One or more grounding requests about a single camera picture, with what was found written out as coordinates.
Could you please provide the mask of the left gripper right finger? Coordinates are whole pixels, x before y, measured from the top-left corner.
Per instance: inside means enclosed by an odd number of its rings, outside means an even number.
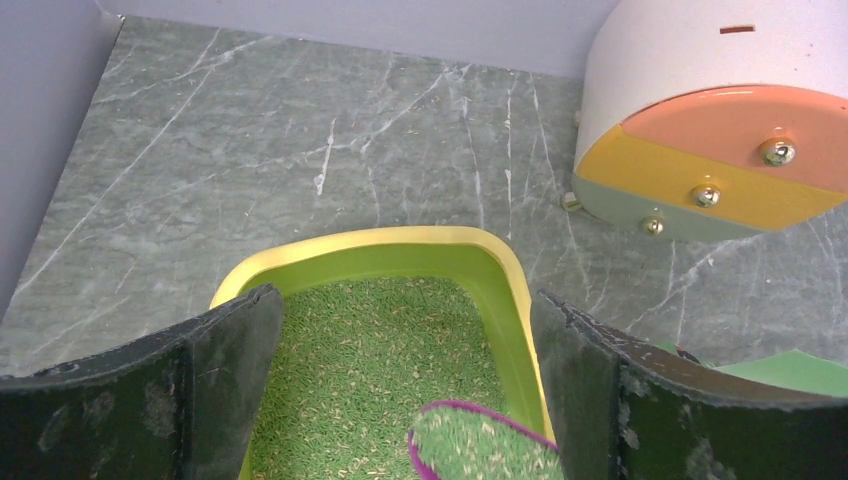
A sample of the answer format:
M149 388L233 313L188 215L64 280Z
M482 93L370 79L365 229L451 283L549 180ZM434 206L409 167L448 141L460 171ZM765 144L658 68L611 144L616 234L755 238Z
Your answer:
M655 347L547 291L531 306L570 479L843 479L847 402L742 379Z

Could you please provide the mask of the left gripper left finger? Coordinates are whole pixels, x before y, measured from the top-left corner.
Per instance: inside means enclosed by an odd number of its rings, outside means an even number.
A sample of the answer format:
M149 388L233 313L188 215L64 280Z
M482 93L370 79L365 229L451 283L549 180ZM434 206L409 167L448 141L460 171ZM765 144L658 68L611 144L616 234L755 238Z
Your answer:
M235 479L277 349L270 284L130 343L1 380L5 479Z

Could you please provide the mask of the magenta plastic scoop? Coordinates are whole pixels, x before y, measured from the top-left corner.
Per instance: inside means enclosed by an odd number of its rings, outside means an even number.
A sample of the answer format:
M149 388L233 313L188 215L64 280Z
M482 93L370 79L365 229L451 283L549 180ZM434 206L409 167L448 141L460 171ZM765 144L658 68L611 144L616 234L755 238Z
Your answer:
M408 452L422 479L566 478L554 443L494 410L457 400L422 408Z

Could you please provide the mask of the green cat litter bag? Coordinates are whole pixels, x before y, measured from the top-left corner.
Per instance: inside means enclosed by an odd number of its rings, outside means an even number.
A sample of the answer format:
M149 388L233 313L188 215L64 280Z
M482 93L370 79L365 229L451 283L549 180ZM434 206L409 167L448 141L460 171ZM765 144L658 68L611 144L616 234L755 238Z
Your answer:
M797 349L741 363L716 366L698 360L682 347L660 342L656 347L725 374L780 388L847 397L847 367Z

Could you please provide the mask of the yellow litter box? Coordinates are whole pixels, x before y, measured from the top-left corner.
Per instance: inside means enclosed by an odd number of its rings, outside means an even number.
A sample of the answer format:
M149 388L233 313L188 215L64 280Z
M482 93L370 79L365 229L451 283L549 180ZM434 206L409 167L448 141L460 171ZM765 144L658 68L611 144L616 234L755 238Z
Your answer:
M511 248L471 227L387 227L316 237L256 253L222 281L213 304L269 283L283 295L382 277L440 278L472 298L506 406L492 409L547 439L553 436L530 329L530 292ZM241 475L252 475L253 439Z

